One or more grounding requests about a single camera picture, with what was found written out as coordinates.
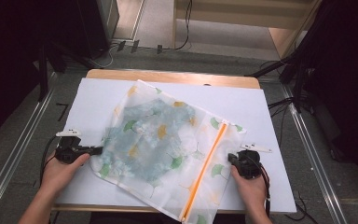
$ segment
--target person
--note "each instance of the person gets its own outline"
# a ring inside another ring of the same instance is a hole
[[[69,184],[76,169],[90,158],[90,155],[86,153],[77,158],[72,164],[66,164],[52,158],[53,156],[54,153],[47,159],[49,162],[46,165],[40,189],[25,210],[19,224],[48,223],[55,200]],[[242,178],[235,166],[231,166],[231,175],[237,183],[239,194],[246,206],[247,215],[253,223],[272,223],[267,217],[264,208],[266,186],[263,178]]]

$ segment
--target gray floor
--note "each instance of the gray floor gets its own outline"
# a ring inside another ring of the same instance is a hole
[[[257,59],[179,51],[167,51],[157,55],[155,51],[147,49],[139,50],[133,54],[130,53],[130,49],[125,49],[121,52],[113,52],[112,55],[113,62],[109,68],[186,71],[230,76],[251,74],[257,71],[264,62]],[[99,63],[109,62],[109,57],[99,61]],[[32,200],[37,191],[37,184],[34,187],[33,185],[38,178],[43,148],[53,134],[62,130],[66,119],[64,117],[62,121],[57,121],[62,112],[62,107],[55,104],[71,104],[76,96],[79,81],[86,74],[87,70],[77,63],[69,63],[67,72],[59,74],[56,90],[52,95],[47,111],[40,120],[34,136],[0,201],[0,223],[16,222]],[[265,91],[268,102],[272,103],[283,99],[281,84],[274,81],[276,74],[268,75],[268,77],[270,78],[263,77],[260,79],[261,87]],[[35,88],[0,129],[0,169],[36,106],[37,94],[38,88]],[[323,161],[324,168],[334,185],[337,196],[342,202],[348,222],[358,223],[358,167],[351,163],[333,161],[316,119],[306,112],[302,116],[307,122],[311,137]],[[298,199],[298,194],[300,194],[309,214],[318,223],[333,223],[290,113],[286,113],[284,117],[282,133],[282,114],[274,117],[273,124],[277,138],[279,139],[283,134],[281,151],[296,202],[301,204]],[[301,217],[301,214],[293,214],[292,216]],[[89,212],[62,212],[58,223],[88,223],[89,218]],[[274,223],[296,223],[284,215],[273,215],[271,219]],[[300,223],[312,222],[306,217]]]

